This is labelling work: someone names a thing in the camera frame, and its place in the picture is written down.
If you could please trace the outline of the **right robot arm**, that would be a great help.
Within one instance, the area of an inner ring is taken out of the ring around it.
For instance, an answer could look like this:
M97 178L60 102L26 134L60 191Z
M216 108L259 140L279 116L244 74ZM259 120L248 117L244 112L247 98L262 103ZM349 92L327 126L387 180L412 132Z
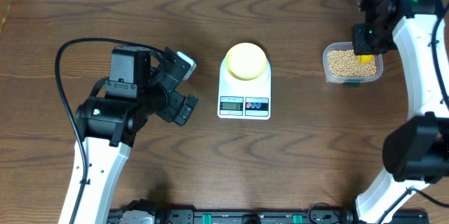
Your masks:
M383 168L355 199L354 223L390 223L415 194L448 176L448 56L442 0L361 0L356 55L396 50L408 94L406 122L382 147Z

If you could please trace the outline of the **yellow measuring scoop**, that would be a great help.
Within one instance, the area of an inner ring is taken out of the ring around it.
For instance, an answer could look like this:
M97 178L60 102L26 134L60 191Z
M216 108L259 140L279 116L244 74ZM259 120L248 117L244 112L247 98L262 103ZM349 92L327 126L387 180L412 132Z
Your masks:
M374 55L358 55L357 58L360 65L366 65L373 61Z

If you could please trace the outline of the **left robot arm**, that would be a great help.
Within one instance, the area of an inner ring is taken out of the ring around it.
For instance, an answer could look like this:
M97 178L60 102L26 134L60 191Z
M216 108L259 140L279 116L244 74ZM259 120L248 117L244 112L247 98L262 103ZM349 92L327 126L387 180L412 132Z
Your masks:
M117 46L109 76L99 80L76 110L79 139L60 223L106 223L117 180L137 132L156 114L185 125L199 99L176 88L196 67L189 56Z

